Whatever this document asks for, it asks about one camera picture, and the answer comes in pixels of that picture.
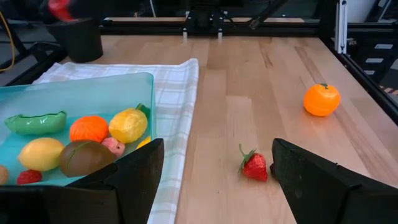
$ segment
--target red strawberry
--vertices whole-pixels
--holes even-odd
[[[245,154],[242,151],[242,145],[239,144],[239,150],[243,155],[243,161],[241,167],[239,168],[239,172],[242,172],[246,177],[267,181],[267,168],[266,168],[266,160],[264,156],[261,154],[255,153],[256,150],[251,150],[249,154]]]
[[[42,180],[42,173],[35,170],[27,170],[21,172],[17,178],[17,184],[31,184],[40,182]]]

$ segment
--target teal plastic tray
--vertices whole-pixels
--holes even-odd
[[[154,77],[150,73],[0,88],[0,165],[6,166],[9,171],[7,185],[16,185],[19,173],[27,170],[17,157],[31,140],[55,138],[66,146],[70,143],[69,128],[76,119],[96,114],[109,124],[115,114],[135,108],[139,103],[150,108],[148,128],[140,139],[126,146],[124,155],[135,150],[148,135],[152,139],[156,138]],[[67,112],[67,125],[63,131],[55,134],[23,136],[11,133],[4,124],[6,118],[17,114],[37,116],[61,110]],[[59,168],[43,172],[42,175],[42,182],[34,185],[65,186],[82,178],[68,178]]]

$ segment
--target yellow lemon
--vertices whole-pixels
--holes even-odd
[[[142,146],[145,146],[146,144],[150,143],[150,136],[146,137],[142,142],[140,142],[137,146],[136,149],[141,148]]]
[[[18,156],[19,162],[31,170],[48,171],[60,164],[63,145],[53,138],[38,138],[28,143]]]
[[[147,126],[145,114],[129,108],[113,117],[109,123],[109,133],[121,143],[132,143],[144,134]]]

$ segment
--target wooden table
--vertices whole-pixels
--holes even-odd
[[[178,64],[195,57],[200,79],[176,223],[295,223],[276,181],[237,174],[238,150],[272,163],[284,138],[349,169],[398,186],[398,127],[317,38],[104,36],[94,63]],[[314,83],[339,89],[327,118],[303,109]]]

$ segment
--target dish towel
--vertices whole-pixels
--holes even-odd
[[[149,224],[173,224],[182,183],[185,153],[197,98],[199,64],[180,65],[54,64],[34,83],[59,82],[149,72],[155,80],[157,137],[164,139],[165,159]]]

